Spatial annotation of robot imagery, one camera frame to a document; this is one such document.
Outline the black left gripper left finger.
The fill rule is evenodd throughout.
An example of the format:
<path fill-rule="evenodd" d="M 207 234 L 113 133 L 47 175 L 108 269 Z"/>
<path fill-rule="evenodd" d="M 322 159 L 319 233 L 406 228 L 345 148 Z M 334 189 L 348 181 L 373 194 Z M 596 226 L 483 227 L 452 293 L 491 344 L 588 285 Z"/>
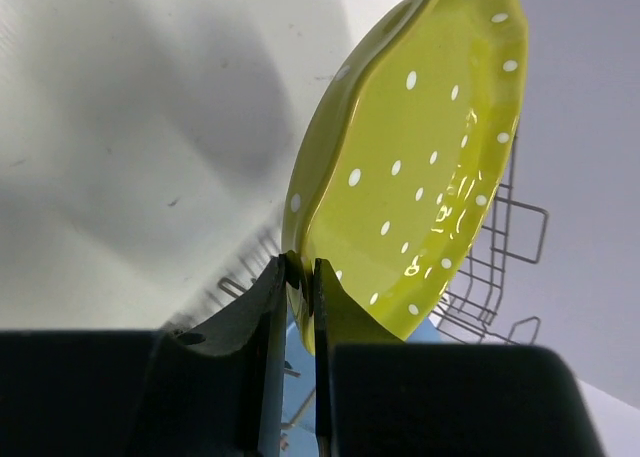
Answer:
<path fill-rule="evenodd" d="M 286 266 L 192 330 L 5 331 L 5 456 L 275 456 Z"/>

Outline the green polka-dot plate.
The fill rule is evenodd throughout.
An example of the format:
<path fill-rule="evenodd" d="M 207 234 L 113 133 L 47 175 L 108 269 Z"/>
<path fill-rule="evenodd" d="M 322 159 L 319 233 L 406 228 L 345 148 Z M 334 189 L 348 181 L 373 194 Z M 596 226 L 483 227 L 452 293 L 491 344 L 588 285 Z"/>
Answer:
<path fill-rule="evenodd" d="M 399 339 L 435 308 L 503 178 L 522 111 L 520 0 L 403 0 L 343 62 L 291 175 L 282 250 L 330 263 Z"/>

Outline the blue plastic plate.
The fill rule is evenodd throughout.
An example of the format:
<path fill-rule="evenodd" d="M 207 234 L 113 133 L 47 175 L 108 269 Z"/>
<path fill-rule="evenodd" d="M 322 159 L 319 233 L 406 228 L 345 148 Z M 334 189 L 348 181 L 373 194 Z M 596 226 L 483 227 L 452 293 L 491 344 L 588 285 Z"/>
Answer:
<path fill-rule="evenodd" d="M 449 297 L 444 295 L 437 307 L 417 327 L 409 337 L 409 342 L 441 342 L 437 326 L 442 317 L 437 311 L 448 309 Z M 287 329 L 285 345 L 285 377 L 283 390 L 282 422 L 289 423 L 296 412 L 304 405 L 306 398 L 315 387 L 315 360 L 306 350 L 296 327 L 291 305 L 287 305 Z M 312 397 L 298 420 L 291 429 L 284 430 L 291 439 L 305 439 L 315 441 L 315 398 Z"/>

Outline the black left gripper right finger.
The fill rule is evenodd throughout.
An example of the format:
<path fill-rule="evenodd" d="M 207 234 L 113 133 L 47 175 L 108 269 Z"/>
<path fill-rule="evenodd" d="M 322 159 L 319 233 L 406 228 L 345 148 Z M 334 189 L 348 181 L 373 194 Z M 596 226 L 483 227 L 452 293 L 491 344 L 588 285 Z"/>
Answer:
<path fill-rule="evenodd" d="M 406 343 L 319 259 L 312 280 L 323 456 L 600 456 L 576 380 L 531 345 Z"/>

